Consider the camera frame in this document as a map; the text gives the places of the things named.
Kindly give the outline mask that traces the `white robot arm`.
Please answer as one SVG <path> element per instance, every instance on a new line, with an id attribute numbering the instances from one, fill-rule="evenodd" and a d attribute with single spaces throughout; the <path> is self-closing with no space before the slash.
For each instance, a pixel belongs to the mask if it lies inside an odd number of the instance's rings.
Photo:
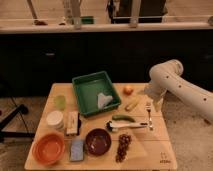
<path id="1" fill-rule="evenodd" d="M 169 91 L 213 124 L 213 93 L 184 80 L 181 77 L 183 70 L 182 63 L 176 59 L 154 65 L 149 71 L 151 80 L 144 93 L 159 102 Z"/>

